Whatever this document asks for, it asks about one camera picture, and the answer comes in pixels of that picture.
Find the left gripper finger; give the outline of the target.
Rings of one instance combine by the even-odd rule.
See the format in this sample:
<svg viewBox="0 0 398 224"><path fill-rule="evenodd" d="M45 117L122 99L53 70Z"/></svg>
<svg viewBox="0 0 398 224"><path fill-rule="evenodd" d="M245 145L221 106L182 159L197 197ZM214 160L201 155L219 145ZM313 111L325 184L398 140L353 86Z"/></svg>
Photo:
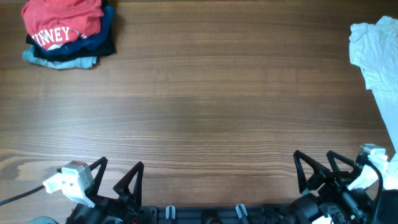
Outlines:
<svg viewBox="0 0 398 224"><path fill-rule="evenodd" d="M89 195L97 195L98 194L98 191L99 191L99 188L101 185L101 181L102 181L104 172L106 170L107 163L108 163L107 158L101 157L100 159L98 159L97 161L95 161L94 163L92 163L89 166L90 171L93 171L97 167L99 167L99 171L97 172L97 174L94 177L94 184L89 191Z"/></svg>
<svg viewBox="0 0 398 224"><path fill-rule="evenodd" d="M142 180L144 164L138 162L122 179L113 187L119 199L131 205L142 205Z"/></svg>

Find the red printed t-shirt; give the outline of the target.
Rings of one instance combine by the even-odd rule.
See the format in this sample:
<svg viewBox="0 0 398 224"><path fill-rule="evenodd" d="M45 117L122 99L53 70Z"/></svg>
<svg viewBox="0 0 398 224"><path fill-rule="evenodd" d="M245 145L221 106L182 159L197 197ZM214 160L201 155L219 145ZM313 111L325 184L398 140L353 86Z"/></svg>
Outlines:
<svg viewBox="0 0 398 224"><path fill-rule="evenodd" d="M25 28L45 50L85 39L101 30L101 0L28 0L21 14Z"/></svg>

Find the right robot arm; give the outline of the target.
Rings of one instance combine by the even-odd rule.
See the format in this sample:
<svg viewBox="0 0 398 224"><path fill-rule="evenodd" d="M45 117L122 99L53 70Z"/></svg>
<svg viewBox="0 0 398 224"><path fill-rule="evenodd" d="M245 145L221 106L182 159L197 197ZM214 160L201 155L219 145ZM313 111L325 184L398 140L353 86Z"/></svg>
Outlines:
<svg viewBox="0 0 398 224"><path fill-rule="evenodd" d="M290 223L313 223L331 218L332 223L397 223L397 190L383 189L381 171L372 164L367 152L355 161L336 152L326 154L331 169L303 152L294 152L300 198L289 205ZM365 189L348 188L365 166L376 173L377 194L371 199Z"/></svg>

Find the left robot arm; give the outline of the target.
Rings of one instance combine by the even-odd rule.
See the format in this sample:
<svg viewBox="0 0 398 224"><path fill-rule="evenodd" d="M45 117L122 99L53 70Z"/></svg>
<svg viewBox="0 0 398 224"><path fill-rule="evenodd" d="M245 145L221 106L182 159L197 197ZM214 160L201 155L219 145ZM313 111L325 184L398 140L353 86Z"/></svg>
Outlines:
<svg viewBox="0 0 398 224"><path fill-rule="evenodd" d="M47 193L58 190L76 203L66 223L139 223L144 164L138 162L113 187L118 198L98 194L108 160L91 165L71 161L43 182Z"/></svg>

